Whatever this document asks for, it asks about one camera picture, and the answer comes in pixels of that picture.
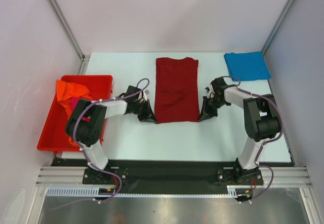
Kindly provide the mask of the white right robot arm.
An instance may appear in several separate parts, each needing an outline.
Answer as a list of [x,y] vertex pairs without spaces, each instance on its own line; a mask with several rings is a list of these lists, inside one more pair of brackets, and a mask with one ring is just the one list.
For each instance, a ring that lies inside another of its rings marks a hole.
[[246,91],[240,84],[227,84],[224,77],[210,82],[205,88],[199,122],[218,116],[218,109],[236,105],[244,111],[244,127],[247,141],[236,159],[234,180],[245,184],[252,178],[251,170],[259,168],[259,158],[265,147],[283,135],[283,119],[272,94],[259,95]]

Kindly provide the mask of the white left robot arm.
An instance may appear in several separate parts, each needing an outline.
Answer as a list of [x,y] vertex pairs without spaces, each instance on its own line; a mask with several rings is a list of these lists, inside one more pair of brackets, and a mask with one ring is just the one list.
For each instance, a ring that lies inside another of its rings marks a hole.
[[147,93],[137,86],[128,86],[120,96],[98,101],[80,99],[65,126],[65,133],[79,146],[88,165],[95,169],[94,178],[99,183],[111,179],[111,170],[106,168],[105,155],[100,137],[107,118],[134,114],[140,122],[157,123]]

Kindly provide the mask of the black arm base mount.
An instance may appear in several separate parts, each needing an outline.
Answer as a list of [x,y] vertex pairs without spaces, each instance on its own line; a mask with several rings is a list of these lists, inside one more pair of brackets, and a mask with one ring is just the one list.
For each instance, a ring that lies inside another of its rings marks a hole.
[[[124,185],[129,184],[129,178],[128,178],[128,169],[127,168],[121,168],[121,167],[111,167],[105,169],[105,171],[112,172],[116,175],[118,175],[121,178],[121,182]],[[120,183],[118,178],[115,176],[112,176],[111,174],[106,174],[100,171],[97,171],[93,168],[87,167],[84,170],[83,175],[83,184],[87,185],[108,185],[108,184],[115,184]]]

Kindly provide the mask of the dark red t shirt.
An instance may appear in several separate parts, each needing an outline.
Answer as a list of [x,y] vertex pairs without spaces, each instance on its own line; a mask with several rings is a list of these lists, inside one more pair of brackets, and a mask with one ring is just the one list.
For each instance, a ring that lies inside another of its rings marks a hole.
[[154,112],[159,124],[198,121],[197,76],[196,59],[156,59]]

